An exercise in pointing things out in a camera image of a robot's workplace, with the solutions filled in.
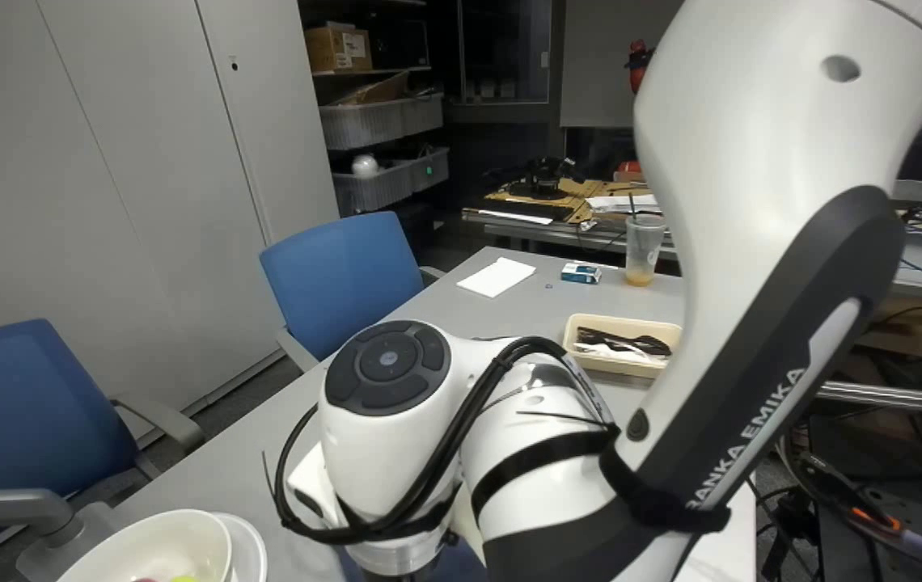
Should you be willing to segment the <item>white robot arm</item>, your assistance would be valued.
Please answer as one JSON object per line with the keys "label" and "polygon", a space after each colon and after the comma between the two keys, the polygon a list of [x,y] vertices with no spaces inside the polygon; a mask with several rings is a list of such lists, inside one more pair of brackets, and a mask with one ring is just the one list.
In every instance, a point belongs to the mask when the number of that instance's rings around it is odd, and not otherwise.
{"label": "white robot arm", "polygon": [[463,537],[498,582],[673,582],[886,298],[917,130],[922,0],[683,0],[633,96],[680,332],[365,325],[275,459],[282,527],[379,575]]}

